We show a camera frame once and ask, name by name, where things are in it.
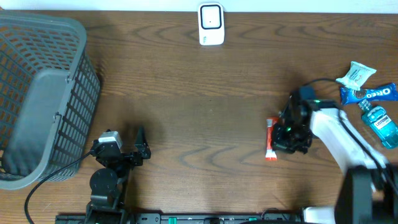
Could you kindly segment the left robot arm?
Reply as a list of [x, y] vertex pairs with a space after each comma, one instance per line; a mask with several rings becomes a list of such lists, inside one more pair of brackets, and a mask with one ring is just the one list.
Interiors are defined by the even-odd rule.
[[130, 222], [129, 213], [124, 208], [129, 174], [151, 158], [151, 151], [143, 127], [138, 129], [135, 151], [122, 152], [122, 145], [119, 133], [110, 129], [93, 141], [91, 155], [103, 168], [90, 179], [91, 196], [86, 206], [85, 223]]

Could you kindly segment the teal mouthwash bottle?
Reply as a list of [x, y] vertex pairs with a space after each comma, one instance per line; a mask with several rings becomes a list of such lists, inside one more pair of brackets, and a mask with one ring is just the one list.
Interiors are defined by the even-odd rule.
[[368, 100], [358, 103], [363, 114], [361, 119], [379, 137], [382, 145], [387, 149], [397, 147], [397, 125], [387, 114], [386, 110], [379, 105], [372, 105]]

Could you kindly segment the white wet wipes pack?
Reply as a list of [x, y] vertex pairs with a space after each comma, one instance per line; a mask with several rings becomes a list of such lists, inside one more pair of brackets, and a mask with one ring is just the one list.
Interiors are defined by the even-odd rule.
[[347, 88], [359, 91], [367, 79], [376, 72], [374, 68], [351, 61], [347, 74], [343, 78], [337, 78], [336, 81]]

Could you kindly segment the blue Oreo cookie pack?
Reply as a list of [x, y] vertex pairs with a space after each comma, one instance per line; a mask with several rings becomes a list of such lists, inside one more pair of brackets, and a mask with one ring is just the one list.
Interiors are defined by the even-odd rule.
[[397, 88], [395, 83], [379, 86], [374, 89], [354, 90], [347, 87], [340, 88], [340, 98], [343, 105], [368, 101], [397, 101]]

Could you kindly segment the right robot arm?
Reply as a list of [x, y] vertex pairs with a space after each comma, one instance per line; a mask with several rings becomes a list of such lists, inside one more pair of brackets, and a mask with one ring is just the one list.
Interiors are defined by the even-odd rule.
[[291, 92], [269, 142], [275, 151], [306, 153], [314, 138], [329, 150], [344, 181], [334, 206], [302, 209], [301, 223], [397, 223], [397, 167], [359, 134], [339, 103], [301, 86]]

